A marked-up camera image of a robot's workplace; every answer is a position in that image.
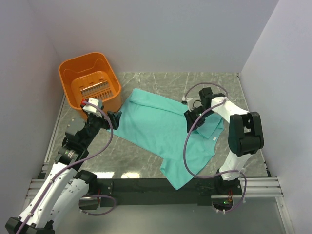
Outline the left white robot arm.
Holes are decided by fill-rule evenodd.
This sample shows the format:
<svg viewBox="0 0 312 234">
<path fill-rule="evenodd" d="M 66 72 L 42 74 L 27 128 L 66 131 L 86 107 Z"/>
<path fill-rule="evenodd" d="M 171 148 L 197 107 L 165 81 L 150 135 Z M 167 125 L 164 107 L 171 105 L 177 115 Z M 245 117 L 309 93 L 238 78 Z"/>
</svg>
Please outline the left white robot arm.
<svg viewBox="0 0 312 234">
<path fill-rule="evenodd" d="M 64 215 L 82 197 L 91 197 L 96 205 L 100 204 L 103 195 L 97 175 L 80 170 L 80 167 L 100 129 L 116 130 L 119 127 L 121 112 L 108 111 L 107 114 L 108 120 L 88 113 L 86 120 L 70 121 L 49 176 L 19 217 L 9 218 L 5 225 L 8 233 L 53 234 Z"/>
</svg>

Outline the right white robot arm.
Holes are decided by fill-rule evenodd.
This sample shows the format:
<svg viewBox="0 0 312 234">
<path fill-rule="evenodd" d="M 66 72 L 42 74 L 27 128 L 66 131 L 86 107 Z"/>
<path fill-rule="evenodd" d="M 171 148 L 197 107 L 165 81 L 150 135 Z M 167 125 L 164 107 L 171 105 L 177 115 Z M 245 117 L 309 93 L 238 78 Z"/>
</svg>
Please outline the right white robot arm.
<svg viewBox="0 0 312 234">
<path fill-rule="evenodd" d="M 244 110 L 228 99 L 228 92 L 214 93 L 210 87 L 199 91 L 198 98 L 182 97 L 188 110 L 184 113 L 187 121 L 187 136 L 198 129 L 205 119 L 218 114 L 229 124 L 229 153 L 223 165 L 213 175 L 214 190 L 224 195 L 234 182 L 243 175 L 247 160 L 264 146 L 261 117 L 258 112 Z"/>
</svg>

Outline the teal t-shirt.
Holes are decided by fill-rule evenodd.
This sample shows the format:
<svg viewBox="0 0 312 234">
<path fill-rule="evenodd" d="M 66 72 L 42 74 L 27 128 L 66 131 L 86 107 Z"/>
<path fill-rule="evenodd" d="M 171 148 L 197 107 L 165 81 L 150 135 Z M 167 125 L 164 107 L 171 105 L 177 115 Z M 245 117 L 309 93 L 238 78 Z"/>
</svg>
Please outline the teal t-shirt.
<svg viewBox="0 0 312 234">
<path fill-rule="evenodd" d="M 215 155 L 224 130 L 223 118 L 212 114 L 187 136 L 187 109 L 180 102 L 135 88 L 120 109 L 119 127 L 114 131 L 114 135 L 161 157 L 160 170 L 177 190 Z"/>
</svg>

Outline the orange plastic basket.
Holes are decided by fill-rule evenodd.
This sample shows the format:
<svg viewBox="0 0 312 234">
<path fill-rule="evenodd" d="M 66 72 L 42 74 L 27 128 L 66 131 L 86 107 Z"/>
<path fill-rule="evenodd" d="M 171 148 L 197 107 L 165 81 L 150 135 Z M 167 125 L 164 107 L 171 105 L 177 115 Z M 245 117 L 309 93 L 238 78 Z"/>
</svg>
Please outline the orange plastic basket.
<svg viewBox="0 0 312 234">
<path fill-rule="evenodd" d="M 80 105 L 89 98 L 102 100 L 105 112 L 121 108 L 121 84 L 104 54 L 92 52 L 69 59 L 58 73 L 70 107 L 83 119 L 86 114 Z"/>
</svg>

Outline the aluminium frame rail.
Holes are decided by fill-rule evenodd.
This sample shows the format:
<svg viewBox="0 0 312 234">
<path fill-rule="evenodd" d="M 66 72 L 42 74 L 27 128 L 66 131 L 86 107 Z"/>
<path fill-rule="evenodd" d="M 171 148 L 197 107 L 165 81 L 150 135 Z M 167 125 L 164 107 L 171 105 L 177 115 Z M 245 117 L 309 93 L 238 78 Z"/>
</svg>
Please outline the aluminium frame rail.
<svg viewBox="0 0 312 234">
<path fill-rule="evenodd" d="M 248 177 L 245 197 L 283 197 L 277 177 Z"/>
</svg>

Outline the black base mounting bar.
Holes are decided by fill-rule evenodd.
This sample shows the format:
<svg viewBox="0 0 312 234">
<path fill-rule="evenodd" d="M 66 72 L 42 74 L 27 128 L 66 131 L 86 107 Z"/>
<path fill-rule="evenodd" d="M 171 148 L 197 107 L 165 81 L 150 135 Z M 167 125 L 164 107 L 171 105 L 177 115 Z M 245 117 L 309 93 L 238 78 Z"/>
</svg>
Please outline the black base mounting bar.
<svg viewBox="0 0 312 234">
<path fill-rule="evenodd" d="M 107 195 L 117 205 L 169 205 L 197 204 L 211 206 L 213 196 L 242 195 L 243 186 L 239 179 L 230 182 L 217 178 L 193 178 L 180 189 L 175 189 L 165 178 L 119 178 L 98 179 L 86 194 Z"/>
</svg>

